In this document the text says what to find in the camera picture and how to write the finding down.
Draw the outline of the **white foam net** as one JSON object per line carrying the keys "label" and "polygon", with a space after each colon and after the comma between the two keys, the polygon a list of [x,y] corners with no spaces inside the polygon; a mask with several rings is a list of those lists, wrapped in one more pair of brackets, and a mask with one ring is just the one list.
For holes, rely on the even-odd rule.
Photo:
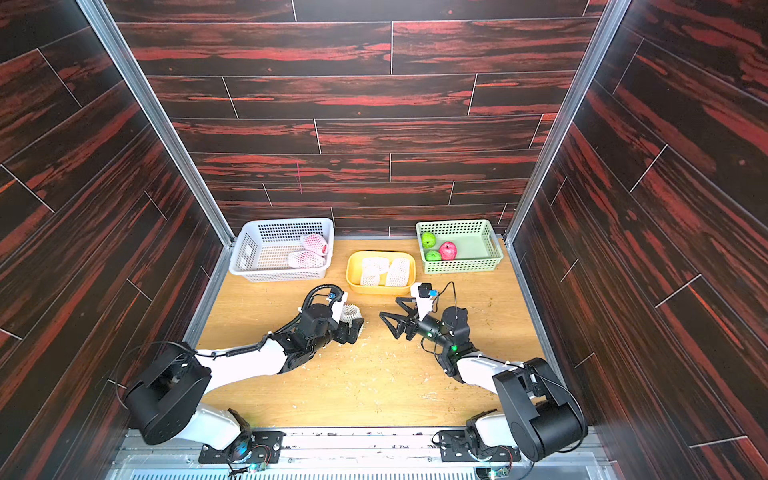
{"label": "white foam net", "polygon": [[385,257],[365,257],[362,259],[362,271],[364,275],[381,275],[387,273],[390,268],[390,260]]}
{"label": "white foam net", "polygon": [[377,267],[364,267],[361,271],[360,285],[378,287],[381,272]]}
{"label": "white foam net", "polygon": [[410,284],[410,261],[407,258],[394,258],[387,271],[387,287],[406,287]]}

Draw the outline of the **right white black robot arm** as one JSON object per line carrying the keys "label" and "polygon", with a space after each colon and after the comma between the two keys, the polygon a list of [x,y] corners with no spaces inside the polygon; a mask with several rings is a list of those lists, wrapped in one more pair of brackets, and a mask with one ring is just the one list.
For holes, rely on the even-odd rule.
{"label": "right white black robot arm", "polygon": [[433,355],[448,377],[486,389],[500,400],[500,413],[481,414],[468,422],[468,443],[474,455],[486,456],[495,447],[515,447],[537,462],[566,453],[586,437],[588,424],[580,405],[544,359],[515,363],[488,357],[470,341],[466,309],[448,307],[436,319],[419,302],[398,297],[396,303],[405,313],[381,312],[379,317],[396,339],[419,335],[435,343],[438,349]]}

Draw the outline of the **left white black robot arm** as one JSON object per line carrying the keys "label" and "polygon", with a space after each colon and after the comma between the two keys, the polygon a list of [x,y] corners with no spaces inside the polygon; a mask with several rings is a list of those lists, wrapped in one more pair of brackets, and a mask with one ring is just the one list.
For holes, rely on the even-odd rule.
{"label": "left white black robot arm", "polygon": [[129,426],[139,430],[148,445],[184,439],[215,450],[233,449],[242,457],[250,425],[232,409],[204,404],[202,397],[246,379],[288,373],[332,341],[353,344],[363,324],[355,305],[314,304],[303,308],[293,325],[268,333],[256,344],[197,353],[185,343],[172,346],[126,391]]}

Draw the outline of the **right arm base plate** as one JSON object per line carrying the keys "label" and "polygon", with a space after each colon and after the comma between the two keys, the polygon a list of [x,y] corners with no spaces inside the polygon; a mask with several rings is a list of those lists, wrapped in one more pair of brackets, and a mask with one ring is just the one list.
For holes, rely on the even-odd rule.
{"label": "right arm base plate", "polygon": [[516,447],[488,446],[477,433],[472,433],[468,428],[439,430],[431,441],[444,463],[515,463],[521,460],[521,454]]}

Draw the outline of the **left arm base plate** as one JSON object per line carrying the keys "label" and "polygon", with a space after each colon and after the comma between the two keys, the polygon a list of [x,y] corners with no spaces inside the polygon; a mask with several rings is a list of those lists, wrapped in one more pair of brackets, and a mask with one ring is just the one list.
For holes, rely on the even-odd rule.
{"label": "left arm base plate", "polygon": [[247,465],[274,464],[279,461],[285,433],[279,430],[256,430],[249,439],[241,434],[228,447],[216,450],[203,445],[198,457],[200,464]]}

